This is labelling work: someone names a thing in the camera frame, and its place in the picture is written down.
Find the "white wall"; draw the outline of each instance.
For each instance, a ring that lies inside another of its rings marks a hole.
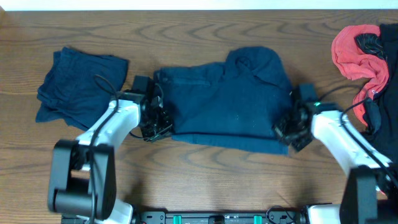
[[[0,0],[6,11],[398,9],[398,0]]]

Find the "pile of clothes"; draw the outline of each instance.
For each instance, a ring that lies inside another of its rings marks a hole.
[[[120,90],[127,60],[64,48],[38,90],[36,122],[63,118],[82,130],[108,107],[110,95],[94,82],[101,75]],[[154,73],[174,122],[172,139],[251,152],[287,154],[272,125],[292,107],[292,90],[278,55],[265,47],[230,52],[225,62],[166,67]]]
[[[331,46],[332,60],[351,80],[370,78],[353,104],[367,126],[366,139],[394,163],[398,162],[398,24],[345,27]]]

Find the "wooden tabletop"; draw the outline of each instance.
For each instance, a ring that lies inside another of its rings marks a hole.
[[[223,61],[230,50],[274,49],[294,85],[322,94],[352,83],[331,61],[345,26],[398,22],[397,11],[98,11],[7,12],[0,28],[0,222],[59,223],[47,209],[52,148],[82,133],[63,120],[35,123],[37,88],[63,46],[130,60],[134,75],[162,66]],[[329,97],[342,107],[356,90]],[[354,125],[363,129],[350,114]],[[129,136],[116,154],[118,195],[141,208],[266,210],[339,203],[346,177],[328,149],[313,141],[290,156]]]

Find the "blue garment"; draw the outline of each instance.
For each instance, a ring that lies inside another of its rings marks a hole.
[[[291,109],[292,85],[273,50],[245,47],[225,62],[161,68],[154,80],[174,122],[172,139],[287,154],[272,125]]]
[[[103,115],[111,98],[96,85],[94,76],[105,77],[120,90],[128,61],[110,55],[87,55],[66,47],[54,52],[53,57],[53,67],[37,90],[42,105],[36,122],[62,118],[68,125],[87,130]]]

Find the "red fabric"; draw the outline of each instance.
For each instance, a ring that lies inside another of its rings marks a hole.
[[[387,62],[375,55],[364,53],[356,46],[355,37],[359,34],[376,34],[380,36],[380,28],[375,25],[359,25],[345,27],[331,44],[331,58],[341,74],[350,80],[370,78],[363,89],[354,97],[353,104],[365,99],[366,90],[373,99],[387,84],[389,74]],[[363,119],[365,108],[359,105],[354,108],[355,116],[366,126]]]

